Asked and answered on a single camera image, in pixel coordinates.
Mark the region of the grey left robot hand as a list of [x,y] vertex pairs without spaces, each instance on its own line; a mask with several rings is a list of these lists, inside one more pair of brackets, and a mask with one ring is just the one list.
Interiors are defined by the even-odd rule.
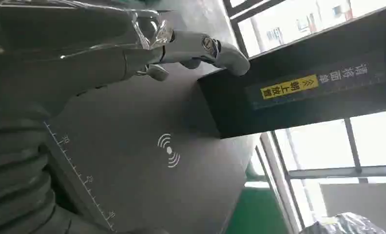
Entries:
[[127,0],[0,0],[0,112],[58,103],[205,62],[242,76],[246,56],[208,34],[175,30],[163,10]]

